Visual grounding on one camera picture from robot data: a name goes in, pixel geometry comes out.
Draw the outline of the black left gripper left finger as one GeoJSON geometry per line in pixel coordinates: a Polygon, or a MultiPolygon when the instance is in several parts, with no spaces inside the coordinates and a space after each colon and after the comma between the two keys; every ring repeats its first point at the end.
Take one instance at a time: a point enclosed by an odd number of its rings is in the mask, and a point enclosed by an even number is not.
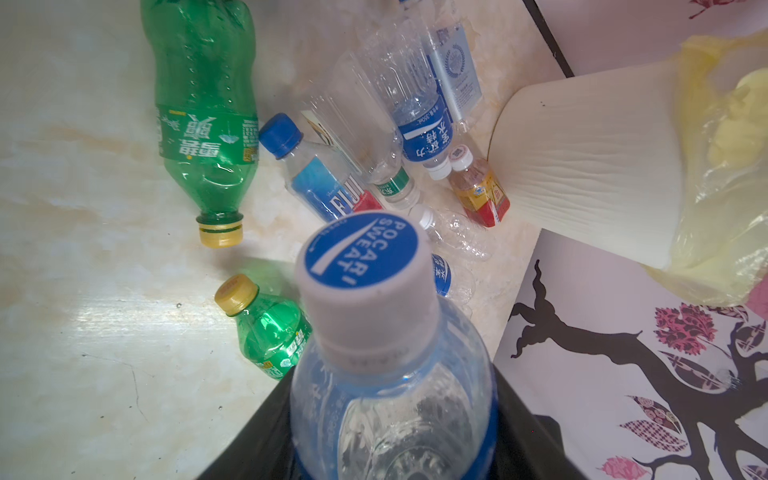
{"type": "Polygon", "coordinates": [[[291,368],[198,479],[299,479],[290,430],[291,368]]]}

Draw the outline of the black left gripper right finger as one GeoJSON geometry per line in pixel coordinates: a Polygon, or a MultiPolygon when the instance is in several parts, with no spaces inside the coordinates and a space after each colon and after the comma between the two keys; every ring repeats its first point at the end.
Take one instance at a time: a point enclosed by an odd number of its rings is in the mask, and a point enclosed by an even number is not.
{"type": "Polygon", "coordinates": [[[549,417],[533,415],[494,367],[498,393],[497,443],[492,479],[585,479],[567,458],[549,417]]]}

